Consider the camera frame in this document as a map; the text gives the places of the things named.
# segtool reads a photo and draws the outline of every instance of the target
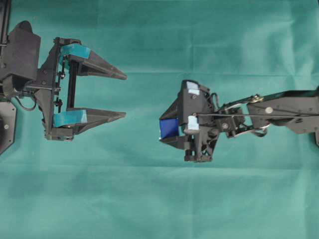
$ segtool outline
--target teal cloth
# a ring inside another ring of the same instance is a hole
[[[183,79],[221,103],[315,89],[317,0],[12,0],[10,29],[25,19],[42,37],[39,65],[60,36],[127,73],[79,77],[75,101],[127,116],[69,143],[44,139],[41,113],[18,107],[15,143],[0,157],[0,238],[319,237],[313,135],[222,135],[203,164],[158,141]]]

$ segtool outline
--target black wire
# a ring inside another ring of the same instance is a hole
[[[244,116],[244,117],[270,117],[270,118],[312,118],[312,117],[319,117],[319,115],[309,115],[306,116],[288,116],[288,115],[251,115],[251,114],[196,114],[197,116],[221,116],[221,117],[229,117],[229,116]]]
[[[217,110],[219,110],[220,109],[220,106],[219,106],[219,96],[218,96],[218,94],[217,93],[212,93],[208,98],[207,98],[207,100],[209,101],[210,100],[210,98],[212,98],[212,104],[214,105],[214,107],[215,108],[217,108]]]
[[[36,101],[35,98],[32,96],[30,97],[33,101],[34,101],[34,106],[32,108],[27,108],[25,106],[23,106],[23,104],[21,103],[20,99],[18,97],[15,97],[16,101],[18,101],[19,105],[26,111],[33,111],[36,107]]]

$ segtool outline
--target metal rod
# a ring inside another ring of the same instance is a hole
[[[65,56],[63,56],[63,61],[62,61],[62,71],[58,73],[58,84],[57,87],[60,87],[61,79],[64,78],[65,73],[64,73],[64,65],[65,65]]]
[[[1,10],[0,10],[0,19],[1,19],[1,46],[5,46],[6,44],[6,37],[8,31],[8,22],[9,22],[9,15],[10,15],[10,8],[11,8],[11,0],[3,0],[0,3]]]
[[[251,115],[251,114],[196,114],[196,116],[221,116],[221,117],[229,117],[229,116],[248,116],[248,117],[268,117],[268,118],[311,118],[311,117],[319,117],[319,115],[309,115],[305,116],[288,116],[288,115]]]
[[[78,63],[70,62],[69,69],[69,89],[68,89],[68,101],[66,103],[66,108],[74,108],[75,100],[75,85],[76,85],[76,74],[78,72]]]

